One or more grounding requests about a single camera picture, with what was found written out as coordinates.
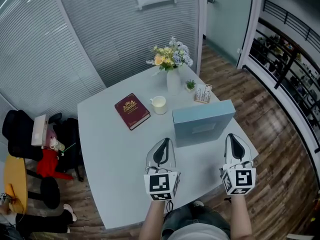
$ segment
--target light blue box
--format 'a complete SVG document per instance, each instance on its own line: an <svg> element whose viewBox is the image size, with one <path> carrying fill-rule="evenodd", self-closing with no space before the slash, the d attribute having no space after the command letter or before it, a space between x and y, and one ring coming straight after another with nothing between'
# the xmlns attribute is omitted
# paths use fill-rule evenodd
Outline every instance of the light blue box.
<svg viewBox="0 0 320 240"><path fill-rule="evenodd" d="M177 147L217 140L236 113L230 99L172 111Z"/></svg>

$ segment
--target red book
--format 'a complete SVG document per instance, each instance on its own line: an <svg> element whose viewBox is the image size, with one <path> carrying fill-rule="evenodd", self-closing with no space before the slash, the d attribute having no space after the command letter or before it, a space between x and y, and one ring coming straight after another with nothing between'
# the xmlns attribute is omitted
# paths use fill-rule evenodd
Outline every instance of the red book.
<svg viewBox="0 0 320 240"><path fill-rule="evenodd" d="M120 100L114 107L131 131L151 116L149 110L133 93Z"/></svg>

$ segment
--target white shoe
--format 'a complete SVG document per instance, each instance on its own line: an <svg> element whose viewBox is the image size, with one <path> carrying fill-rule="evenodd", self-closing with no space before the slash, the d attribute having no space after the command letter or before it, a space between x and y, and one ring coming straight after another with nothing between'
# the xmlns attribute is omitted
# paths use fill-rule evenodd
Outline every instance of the white shoe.
<svg viewBox="0 0 320 240"><path fill-rule="evenodd" d="M70 204L65 203L65 204L63 205L63 209L64 209L64 210L67 210L69 213L71 213L71 215L72 215L72 221L73 221L73 222L76 222L76 221L78 220L78 218L77 218L77 216L75 215L74 210L72 209L72 207L70 206Z"/></svg>
<svg viewBox="0 0 320 240"><path fill-rule="evenodd" d="M193 206L194 206L194 207L198 207L198 206L205 207L204 203L201 202L200 200L194 201L194 202L193 202Z"/></svg>

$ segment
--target black and white marker cube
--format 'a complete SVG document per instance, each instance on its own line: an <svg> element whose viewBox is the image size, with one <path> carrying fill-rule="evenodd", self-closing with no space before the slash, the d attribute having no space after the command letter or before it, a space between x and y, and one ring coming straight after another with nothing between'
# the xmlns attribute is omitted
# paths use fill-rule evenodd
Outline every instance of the black and white marker cube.
<svg viewBox="0 0 320 240"><path fill-rule="evenodd" d="M256 184L255 168L228 168L222 175L228 195L246 195Z"/></svg>
<svg viewBox="0 0 320 240"><path fill-rule="evenodd" d="M153 201L172 200L178 189L180 182L178 171L145 174L145 190Z"/></svg>

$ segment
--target flower vase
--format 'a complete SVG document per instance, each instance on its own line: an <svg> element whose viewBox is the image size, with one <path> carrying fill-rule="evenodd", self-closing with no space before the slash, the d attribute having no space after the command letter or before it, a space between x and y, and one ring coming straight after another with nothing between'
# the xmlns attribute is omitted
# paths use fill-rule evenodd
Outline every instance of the flower vase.
<svg viewBox="0 0 320 240"><path fill-rule="evenodd" d="M180 92L181 79L178 68L167 71L166 86L170 95L177 95Z"/></svg>

